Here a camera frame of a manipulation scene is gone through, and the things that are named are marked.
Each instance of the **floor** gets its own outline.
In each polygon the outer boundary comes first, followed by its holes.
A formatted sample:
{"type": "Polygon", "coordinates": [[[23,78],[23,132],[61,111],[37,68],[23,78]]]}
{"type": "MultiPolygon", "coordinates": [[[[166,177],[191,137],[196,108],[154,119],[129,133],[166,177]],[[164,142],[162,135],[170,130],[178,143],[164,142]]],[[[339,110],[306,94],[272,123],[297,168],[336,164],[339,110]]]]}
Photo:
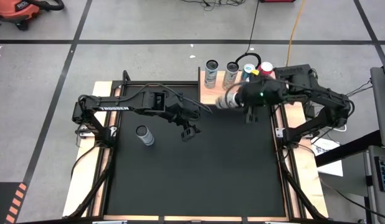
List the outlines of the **floor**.
{"type": "MultiPolygon", "coordinates": [[[[300,2],[259,4],[252,52],[285,65],[300,2]]],[[[18,222],[61,218],[77,155],[70,116],[79,95],[97,80],[119,80],[124,69],[132,80],[196,80],[197,68],[216,59],[223,70],[246,51],[256,7],[254,0],[211,12],[176,0],[64,3],[28,31],[0,27],[0,182],[27,185],[18,222]]],[[[385,0],[307,1],[294,39],[290,65],[309,63],[321,85],[347,93],[382,65],[385,0]]],[[[378,129],[372,91],[351,99],[347,132],[330,134],[342,144],[378,129]]],[[[364,218],[361,208],[324,192],[331,218],[364,218]]]]}

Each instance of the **black wheel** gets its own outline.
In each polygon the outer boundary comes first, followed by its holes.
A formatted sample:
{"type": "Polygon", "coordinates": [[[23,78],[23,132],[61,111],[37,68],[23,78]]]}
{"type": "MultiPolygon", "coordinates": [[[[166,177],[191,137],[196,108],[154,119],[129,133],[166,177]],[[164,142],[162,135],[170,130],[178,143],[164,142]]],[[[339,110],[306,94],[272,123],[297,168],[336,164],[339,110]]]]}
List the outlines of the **black wheel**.
{"type": "Polygon", "coordinates": [[[28,30],[28,23],[26,21],[21,21],[20,23],[17,23],[16,26],[19,30],[28,30]]]}

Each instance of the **wooden table frame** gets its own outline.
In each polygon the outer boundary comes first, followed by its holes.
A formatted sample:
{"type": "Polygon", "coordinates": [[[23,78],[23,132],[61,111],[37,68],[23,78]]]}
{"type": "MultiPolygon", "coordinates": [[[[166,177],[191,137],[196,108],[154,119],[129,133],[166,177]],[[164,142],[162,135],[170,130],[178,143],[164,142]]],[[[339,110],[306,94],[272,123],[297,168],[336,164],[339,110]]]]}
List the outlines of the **wooden table frame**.
{"type": "MultiPolygon", "coordinates": [[[[214,100],[221,94],[224,94],[224,90],[221,87],[222,79],[224,72],[219,71],[217,74],[216,87],[213,89],[207,89],[204,87],[204,72],[198,73],[198,89],[199,89],[199,99],[202,103],[212,105],[214,100]]],[[[120,86],[117,86],[120,82],[96,82],[93,94],[95,96],[119,96],[121,91],[123,91],[120,86]]],[[[115,125],[117,119],[117,112],[97,112],[95,113],[96,118],[106,126],[115,125]]],[[[278,108],[276,111],[277,120],[273,121],[273,125],[277,124],[278,127],[283,127],[284,122],[282,115],[286,118],[289,127],[296,127],[304,123],[305,116],[303,114],[302,104],[295,103],[294,105],[284,105],[282,108],[278,108]]],[[[80,148],[78,151],[77,158],[79,158],[85,151],[90,149],[94,144],[94,137],[88,137],[81,139],[80,148]]],[[[302,139],[300,141],[301,145],[311,147],[310,140],[302,139]]],[[[87,154],[75,167],[74,175],[72,177],[69,192],[67,196],[67,201],[65,203],[65,208],[63,216],[71,214],[83,201],[88,191],[92,188],[92,185],[96,178],[103,171],[107,158],[109,155],[109,149],[103,149],[96,147],[92,152],[87,154]]],[[[294,174],[293,168],[295,169],[295,175],[298,176],[298,181],[300,187],[309,198],[310,202],[317,208],[317,210],[324,216],[328,216],[326,205],[324,201],[323,191],[320,184],[320,179],[317,172],[317,166],[315,158],[311,152],[308,152],[302,147],[294,149],[292,155],[290,153],[289,157],[295,158],[291,160],[295,164],[291,164],[289,160],[286,160],[288,169],[294,174]]],[[[283,188],[284,198],[286,198],[286,189],[289,191],[290,199],[290,211],[293,214],[288,214],[288,205],[285,202],[285,213],[286,217],[247,217],[248,222],[263,222],[263,221],[273,221],[273,222],[282,222],[288,221],[288,217],[303,218],[306,216],[310,218],[310,214],[305,210],[302,211],[302,206],[298,203],[297,196],[289,184],[283,183],[289,188],[283,188]]],[[[95,198],[93,199],[92,205],[84,212],[83,217],[85,216],[100,216],[103,213],[103,202],[106,192],[106,181],[101,185],[98,192],[96,193],[95,198]]],[[[142,216],[142,215],[104,215],[104,220],[139,220],[139,221],[159,221],[160,219],[164,221],[191,221],[191,220],[200,220],[200,221],[216,221],[216,222],[242,222],[242,217],[175,217],[175,216],[142,216]]]]}

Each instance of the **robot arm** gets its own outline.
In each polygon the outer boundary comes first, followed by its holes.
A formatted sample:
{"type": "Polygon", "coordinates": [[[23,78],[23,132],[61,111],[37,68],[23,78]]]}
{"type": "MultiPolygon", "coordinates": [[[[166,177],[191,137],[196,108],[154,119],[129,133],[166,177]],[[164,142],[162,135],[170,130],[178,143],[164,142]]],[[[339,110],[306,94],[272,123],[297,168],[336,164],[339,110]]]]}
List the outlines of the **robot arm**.
{"type": "Polygon", "coordinates": [[[256,76],[242,83],[237,93],[228,93],[217,99],[218,108],[278,105],[281,103],[306,103],[313,101],[324,108],[316,118],[296,127],[283,130],[286,144],[300,139],[326,126],[338,128],[346,124],[354,104],[346,95],[319,86],[309,65],[276,68],[277,79],[256,76]]]}
{"type": "Polygon", "coordinates": [[[190,121],[197,121],[200,118],[200,109],[212,113],[211,109],[201,103],[183,97],[169,87],[162,86],[169,91],[140,91],[133,96],[110,96],[97,97],[81,95],[78,102],[75,103],[72,121],[77,124],[86,125],[86,127],[95,135],[95,140],[108,147],[113,145],[114,130],[109,127],[103,127],[95,118],[97,111],[132,111],[145,116],[159,116],[168,120],[169,123],[175,123],[177,126],[183,126],[181,133],[183,141],[188,141],[201,131],[190,125],[190,121]]]}

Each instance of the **black table surface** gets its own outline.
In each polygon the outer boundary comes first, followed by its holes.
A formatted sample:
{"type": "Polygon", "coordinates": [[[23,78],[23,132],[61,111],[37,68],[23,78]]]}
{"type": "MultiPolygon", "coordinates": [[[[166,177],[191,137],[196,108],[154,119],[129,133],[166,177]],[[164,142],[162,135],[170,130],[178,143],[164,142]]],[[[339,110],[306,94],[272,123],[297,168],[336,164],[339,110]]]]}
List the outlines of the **black table surface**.
{"type": "MultiPolygon", "coordinates": [[[[196,86],[172,88],[197,99],[196,86]]],[[[194,124],[202,133],[188,142],[182,127],[162,118],[122,113],[105,214],[285,217],[268,109],[256,123],[212,110],[201,113],[194,124]],[[139,125],[152,132],[152,146],[136,136],[139,125]]]]}

